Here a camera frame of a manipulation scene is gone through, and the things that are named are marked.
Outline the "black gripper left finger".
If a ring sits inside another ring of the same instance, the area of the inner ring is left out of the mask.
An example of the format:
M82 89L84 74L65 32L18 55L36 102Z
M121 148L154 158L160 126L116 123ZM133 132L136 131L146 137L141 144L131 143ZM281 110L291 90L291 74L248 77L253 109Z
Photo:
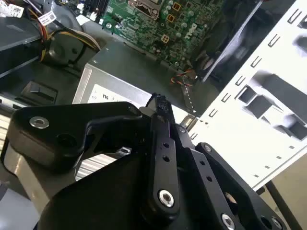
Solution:
M129 155L168 154L177 161L163 98L25 107L9 123L1 162L39 212L62 189Z

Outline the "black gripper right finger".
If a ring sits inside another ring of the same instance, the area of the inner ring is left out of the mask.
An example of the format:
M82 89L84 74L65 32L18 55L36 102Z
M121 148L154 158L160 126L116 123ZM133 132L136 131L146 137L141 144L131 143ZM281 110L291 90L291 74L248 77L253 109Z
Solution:
M192 214L206 230L285 230L287 226L262 198L208 143L194 145L175 122L171 103L163 98L177 162L185 170L184 188Z

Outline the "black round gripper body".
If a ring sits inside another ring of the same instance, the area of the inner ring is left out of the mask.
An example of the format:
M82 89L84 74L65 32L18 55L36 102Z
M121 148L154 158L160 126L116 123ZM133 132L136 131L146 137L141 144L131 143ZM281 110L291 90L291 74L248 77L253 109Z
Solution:
M215 230L217 215L168 154L129 155L58 192L40 230Z

